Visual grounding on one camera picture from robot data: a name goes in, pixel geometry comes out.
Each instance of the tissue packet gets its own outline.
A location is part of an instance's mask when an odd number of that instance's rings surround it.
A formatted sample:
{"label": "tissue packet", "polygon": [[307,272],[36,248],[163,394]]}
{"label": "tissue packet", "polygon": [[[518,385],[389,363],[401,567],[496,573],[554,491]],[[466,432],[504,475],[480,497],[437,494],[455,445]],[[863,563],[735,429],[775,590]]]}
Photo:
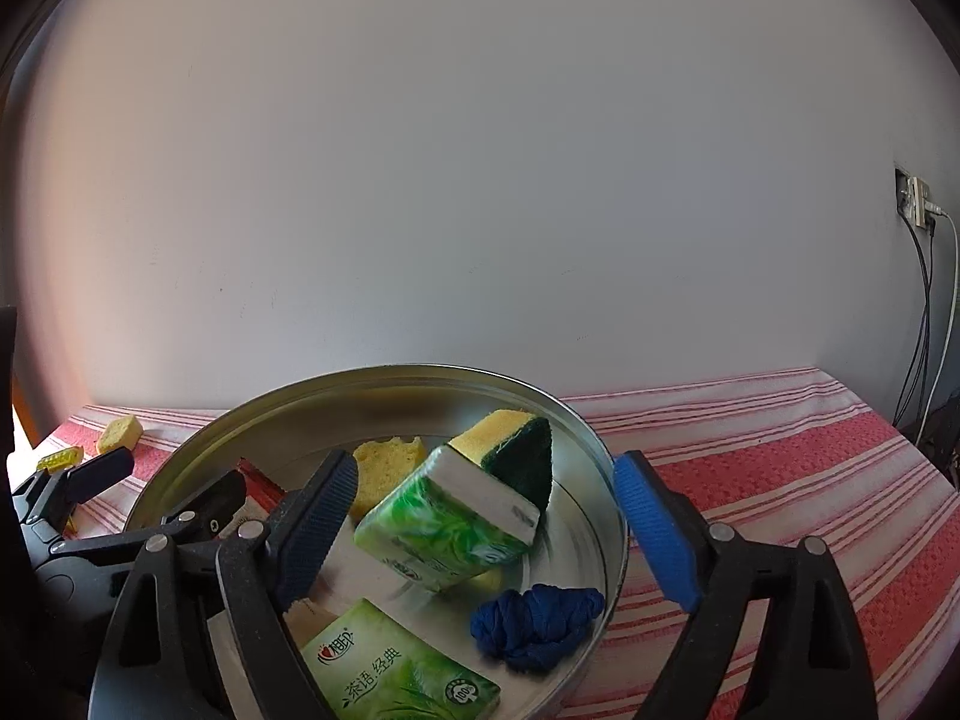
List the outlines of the tissue packet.
{"label": "tissue packet", "polygon": [[529,551],[538,522],[530,501],[443,445],[363,518],[353,543],[441,590]]}
{"label": "tissue packet", "polygon": [[340,720],[484,720],[500,700],[490,680],[438,652],[361,599],[301,649]]}

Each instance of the blue cloth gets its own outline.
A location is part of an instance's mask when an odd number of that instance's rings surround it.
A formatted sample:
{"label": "blue cloth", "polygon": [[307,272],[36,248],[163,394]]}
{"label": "blue cloth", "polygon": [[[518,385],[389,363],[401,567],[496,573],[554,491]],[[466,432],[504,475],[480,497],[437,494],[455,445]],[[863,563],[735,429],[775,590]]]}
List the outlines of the blue cloth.
{"label": "blue cloth", "polygon": [[470,617],[470,635],[485,655],[517,671],[550,671],[587,636],[604,608],[593,589],[534,584],[520,595],[506,590]]}

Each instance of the striped tablecloth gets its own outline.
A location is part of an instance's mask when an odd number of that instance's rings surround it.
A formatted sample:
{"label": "striped tablecloth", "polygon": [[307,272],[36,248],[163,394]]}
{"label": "striped tablecloth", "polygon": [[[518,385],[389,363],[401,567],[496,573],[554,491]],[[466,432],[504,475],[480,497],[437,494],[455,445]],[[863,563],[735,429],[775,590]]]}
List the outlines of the striped tablecloth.
{"label": "striped tablecloth", "polygon": [[[906,717],[960,640],[960,496],[888,423],[816,368],[566,399],[614,455],[640,449],[669,487],[746,538],[829,543],[851,591],[880,717]],[[118,531],[170,453],[216,412],[87,406],[48,437],[46,454],[83,445],[135,413],[146,432],[133,477],[80,507],[81,536]],[[763,608],[744,623],[712,717],[733,717],[760,640]],[[640,551],[592,667],[563,718],[627,718],[685,622]]]}

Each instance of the cable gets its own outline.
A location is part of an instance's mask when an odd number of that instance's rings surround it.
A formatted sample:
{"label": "cable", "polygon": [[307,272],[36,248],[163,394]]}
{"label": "cable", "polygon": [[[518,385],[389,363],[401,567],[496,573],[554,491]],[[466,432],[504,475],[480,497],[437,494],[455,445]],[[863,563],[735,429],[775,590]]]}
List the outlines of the cable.
{"label": "cable", "polygon": [[[904,377],[904,385],[901,387],[901,395],[898,399],[896,399],[896,410],[894,416],[895,425],[906,414],[910,400],[917,389],[920,371],[925,368],[925,360],[929,358],[930,348],[930,278],[928,275],[928,270],[926,269],[925,258],[923,258],[923,249],[920,248],[920,241],[917,238],[917,234],[913,231],[913,226],[909,223],[909,220],[904,215],[904,212],[902,210],[898,210],[896,213],[898,213],[899,217],[904,221],[907,231],[910,233],[910,238],[913,240],[913,245],[917,250],[917,258],[920,261],[920,277],[923,279],[923,317],[920,318],[920,330],[917,333],[917,343],[914,346],[913,357],[910,359],[910,365],[906,371],[906,376]],[[917,367],[917,370],[914,373],[913,383],[910,384],[910,391],[906,396],[906,400],[902,402],[901,405],[901,399],[904,397],[904,391],[907,389],[907,383],[910,382],[910,374],[913,372],[914,362],[917,362],[917,353],[920,351],[920,348],[923,348],[923,353],[920,353],[920,365]],[[920,395],[920,403],[922,402],[923,394]]]}
{"label": "cable", "polygon": [[917,395],[917,413],[913,418],[914,422],[920,420],[920,404],[923,403],[923,393],[926,391],[926,374],[930,368],[930,293],[933,292],[933,230],[936,224],[933,217],[930,217],[926,224],[926,231],[930,234],[930,271],[926,279],[926,329],[923,332],[923,379],[920,380],[920,394]]}
{"label": "cable", "polygon": [[923,420],[920,422],[920,429],[917,431],[917,440],[915,445],[920,446],[920,439],[923,437],[923,428],[926,426],[926,418],[930,414],[930,402],[933,400],[934,391],[940,381],[940,374],[944,369],[944,360],[947,359],[947,348],[950,346],[950,333],[953,331],[953,315],[957,308],[957,290],[960,288],[960,242],[957,241],[957,225],[953,223],[952,217],[943,212],[947,218],[950,227],[953,229],[953,298],[950,300],[950,318],[947,321],[947,338],[944,339],[944,351],[940,355],[940,364],[937,367],[937,375],[933,377],[933,386],[930,388],[930,395],[926,399],[926,408],[923,409]]}
{"label": "cable", "polygon": [[[913,228],[910,226],[909,221],[904,216],[903,213],[899,213],[899,216],[904,220],[904,224],[907,227],[907,230],[910,232],[913,239],[916,238],[916,235],[913,233]],[[919,242],[914,240],[914,245],[917,247],[918,259],[920,260],[920,276],[923,279],[923,294],[926,295],[926,285],[928,285],[928,275],[926,274],[926,264],[923,261],[923,252],[920,250]],[[917,342],[913,347],[913,356],[910,358],[910,365],[907,367],[906,375],[904,376],[904,385],[901,387],[901,392],[899,397],[896,399],[896,410],[894,411],[894,424],[899,424],[899,420],[904,418],[906,410],[909,406],[910,400],[913,397],[914,391],[917,389],[917,379],[920,373],[920,368],[923,366],[923,354],[920,354],[920,366],[917,368],[916,373],[913,376],[913,382],[910,383],[910,375],[914,371],[914,364],[917,362],[917,353],[922,348],[923,339],[925,338],[925,328],[929,319],[929,303],[925,299],[923,302],[923,315],[920,317],[920,329],[917,333]],[[909,383],[910,391],[906,392],[907,385]]]}

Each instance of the yellow sponge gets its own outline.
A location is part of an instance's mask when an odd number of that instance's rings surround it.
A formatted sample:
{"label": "yellow sponge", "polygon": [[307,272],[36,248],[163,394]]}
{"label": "yellow sponge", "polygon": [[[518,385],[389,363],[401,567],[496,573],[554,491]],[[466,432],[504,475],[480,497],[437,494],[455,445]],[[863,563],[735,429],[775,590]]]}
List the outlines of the yellow sponge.
{"label": "yellow sponge", "polygon": [[97,439],[97,452],[106,455],[119,446],[126,446],[133,452],[133,447],[142,435],[143,426],[135,416],[120,416],[104,427],[104,432]]}
{"label": "yellow sponge", "polygon": [[553,437],[546,418],[497,409],[450,446],[546,512],[553,488]]}
{"label": "yellow sponge", "polygon": [[63,469],[69,469],[69,467],[75,466],[80,461],[83,461],[83,447],[69,446],[66,449],[59,450],[59,452],[54,452],[52,455],[47,455],[37,463],[37,470],[48,470],[50,473],[54,473]]}
{"label": "yellow sponge", "polygon": [[350,517],[359,522],[426,459],[426,447],[419,436],[410,443],[394,437],[388,442],[362,443],[353,456],[359,478]]}

